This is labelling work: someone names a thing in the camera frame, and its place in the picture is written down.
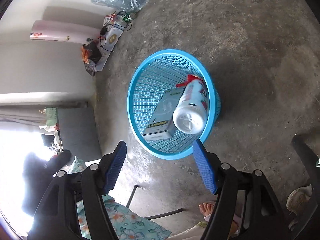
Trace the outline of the white strawberry drink bottle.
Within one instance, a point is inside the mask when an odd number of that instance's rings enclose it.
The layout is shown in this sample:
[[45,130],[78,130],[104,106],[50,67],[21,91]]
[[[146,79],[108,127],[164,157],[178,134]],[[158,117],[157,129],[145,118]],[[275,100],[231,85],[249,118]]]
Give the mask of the white strawberry drink bottle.
[[205,83],[200,79],[189,82],[173,113],[176,128],[185,134],[199,134],[208,119],[209,98]]

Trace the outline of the silver charging cable box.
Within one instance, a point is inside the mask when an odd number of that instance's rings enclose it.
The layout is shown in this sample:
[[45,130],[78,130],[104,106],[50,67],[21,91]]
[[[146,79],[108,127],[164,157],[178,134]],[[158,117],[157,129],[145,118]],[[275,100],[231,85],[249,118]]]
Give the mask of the silver charging cable box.
[[173,113],[185,90],[185,86],[166,90],[153,111],[142,137],[146,141],[171,139],[176,131]]

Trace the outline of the grey side cabinet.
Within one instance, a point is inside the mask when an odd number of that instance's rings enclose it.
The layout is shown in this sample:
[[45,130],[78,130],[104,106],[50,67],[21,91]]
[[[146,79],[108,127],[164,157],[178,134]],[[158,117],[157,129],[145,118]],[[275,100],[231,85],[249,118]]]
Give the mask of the grey side cabinet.
[[63,149],[85,162],[102,158],[91,107],[60,108],[57,114]]

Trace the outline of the floral blue quilt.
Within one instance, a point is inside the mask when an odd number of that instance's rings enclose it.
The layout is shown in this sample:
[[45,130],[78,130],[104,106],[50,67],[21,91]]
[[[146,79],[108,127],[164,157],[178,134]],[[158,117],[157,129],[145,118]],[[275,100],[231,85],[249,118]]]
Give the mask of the floral blue quilt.
[[[86,167],[83,160],[75,157],[67,173],[82,172]],[[147,218],[140,217],[129,208],[115,202],[114,198],[108,194],[102,195],[102,200],[119,239],[167,239],[171,235],[171,231]],[[76,208],[81,234],[83,237],[91,239],[83,200],[76,203]]]

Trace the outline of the green plastic basket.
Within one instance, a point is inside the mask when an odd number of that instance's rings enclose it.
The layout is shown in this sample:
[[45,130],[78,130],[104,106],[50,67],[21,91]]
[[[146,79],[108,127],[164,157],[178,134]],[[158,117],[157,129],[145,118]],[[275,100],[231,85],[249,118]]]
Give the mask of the green plastic basket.
[[50,108],[46,108],[45,110],[46,110],[46,125],[56,126],[56,124],[58,123],[57,108],[50,107]]

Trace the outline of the blue plastic waste basket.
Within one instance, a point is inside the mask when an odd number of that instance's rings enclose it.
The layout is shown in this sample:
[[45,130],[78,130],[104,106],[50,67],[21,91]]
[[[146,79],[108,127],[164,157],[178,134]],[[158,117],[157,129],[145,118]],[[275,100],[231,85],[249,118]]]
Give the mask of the blue plastic waste basket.
[[[200,133],[187,134],[175,127],[173,113],[189,76],[204,83],[207,121]],[[135,71],[127,95],[127,116],[138,142],[164,160],[185,158],[196,139],[205,142],[217,121],[221,100],[205,66],[192,55],[165,49],[150,55]]]

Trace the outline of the black orange snack bags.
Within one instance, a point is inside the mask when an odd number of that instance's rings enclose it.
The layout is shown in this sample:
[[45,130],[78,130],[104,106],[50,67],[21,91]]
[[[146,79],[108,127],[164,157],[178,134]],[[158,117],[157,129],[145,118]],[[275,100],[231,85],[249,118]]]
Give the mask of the black orange snack bags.
[[87,45],[83,45],[81,47],[81,56],[86,72],[90,76],[95,76],[96,66],[102,58],[102,54],[97,47],[97,42],[92,41]]

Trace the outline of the pink rolled wallpaper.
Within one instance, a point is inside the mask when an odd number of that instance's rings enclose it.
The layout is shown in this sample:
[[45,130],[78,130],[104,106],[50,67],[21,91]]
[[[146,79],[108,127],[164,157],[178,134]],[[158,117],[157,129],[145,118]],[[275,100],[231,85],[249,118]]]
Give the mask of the pink rolled wallpaper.
[[33,23],[30,39],[45,41],[89,44],[100,36],[100,29],[74,23],[36,20]]

